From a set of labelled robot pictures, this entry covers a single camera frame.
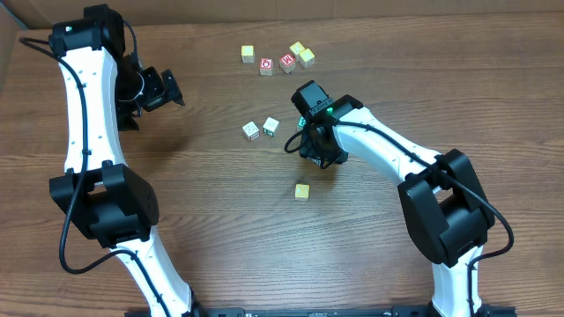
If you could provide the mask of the green wooden block letter B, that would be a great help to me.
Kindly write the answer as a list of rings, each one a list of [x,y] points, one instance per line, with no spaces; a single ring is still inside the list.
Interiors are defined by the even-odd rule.
[[[303,130],[305,125],[306,125],[306,120],[303,117],[301,117],[296,125],[296,131],[299,132]]]

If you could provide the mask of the yellow wooden block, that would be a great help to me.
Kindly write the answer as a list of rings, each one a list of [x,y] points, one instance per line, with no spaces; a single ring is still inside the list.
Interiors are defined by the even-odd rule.
[[[301,65],[304,68],[309,68],[315,63],[315,54],[310,48],[302,50],[299,54]]]
[[[296,201],[307,201],[309,199],[310,186],[307,184],[297,184],[295,186],[294,198]]]
[[[255,61],[255,50],[252,45],[241,47],[241,59],[243,63],[253,63]]]
[[[299,61],[301,58],[301,52],[303,52],[305,50],[305,47],[299,42],[296,41],[294,44],[292,44],[290,47],[290,52],[293,55],[293,57]]]

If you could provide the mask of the red wooden block letter E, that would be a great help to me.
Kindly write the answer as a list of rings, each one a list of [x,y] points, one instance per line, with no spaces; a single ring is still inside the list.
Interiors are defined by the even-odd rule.
[[[296,60],[292,54],[286,53],[279,58],[280,68],[287,74],[291,73],[296,66]]]

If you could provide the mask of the red wooden block letter O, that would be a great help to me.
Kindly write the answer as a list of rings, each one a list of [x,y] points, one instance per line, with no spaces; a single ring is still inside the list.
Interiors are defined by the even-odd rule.
[[[259,64],[259,71],[261,76],[272,76],[273,60],[270,58],[262,58]]]

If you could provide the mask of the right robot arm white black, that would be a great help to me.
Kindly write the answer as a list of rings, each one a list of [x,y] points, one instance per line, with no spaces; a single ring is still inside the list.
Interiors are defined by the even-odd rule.
[[[477,263],[494,213],[467,156],[419,146],[378,121],[350,95],[332,99],[315,81],[291,98],[305,125],[296,151],[322,169],[349,155],[397,187],[407,232],[432,263],[433,316],[482,316]]]

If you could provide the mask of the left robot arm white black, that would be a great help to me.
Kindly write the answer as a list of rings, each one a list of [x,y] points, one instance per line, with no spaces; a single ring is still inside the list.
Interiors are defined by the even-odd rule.
[[[119,134],[136,130],[136,117],[182,92],[171,70],[141,65],[126,54],[130,24],[105,4],[81,19],[54,25],[48,44],[65,79],[69,142],[64,174],[49,182],[53,201],[75,225],[131,273],[150,316],[202,316],[160,239],[159,205],[151,184],[133,172]]]

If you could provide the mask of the white wooden block green side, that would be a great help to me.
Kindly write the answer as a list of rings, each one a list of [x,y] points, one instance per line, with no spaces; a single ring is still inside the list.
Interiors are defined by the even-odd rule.
[[[278,127],[279,121],[272,117],[268,117],[263,124],[263,132],[269,136],[276,136]]]

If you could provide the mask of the white wooden block red drawing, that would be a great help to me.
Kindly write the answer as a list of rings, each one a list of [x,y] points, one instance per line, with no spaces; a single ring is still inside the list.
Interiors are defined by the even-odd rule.
[[[260,136],[260,129],[256,126],[254,122],[248,122],[247,124],[243,125],[241,128],[244,136],[249,141],[253,141]]]

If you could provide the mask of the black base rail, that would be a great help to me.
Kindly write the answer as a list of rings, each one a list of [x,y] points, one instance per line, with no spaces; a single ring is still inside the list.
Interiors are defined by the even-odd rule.
[[[148,317],[148,311],[126,312],[125,317]],[[342,310],[250,310],[243,308],[207,309],[204,315],[210,317],[429,317],[439,316],[431,305],[394,306],[388,309],[342,309]],[[480,317],[516,317],[516,309],[507,306],[483,305],[476,316]]]

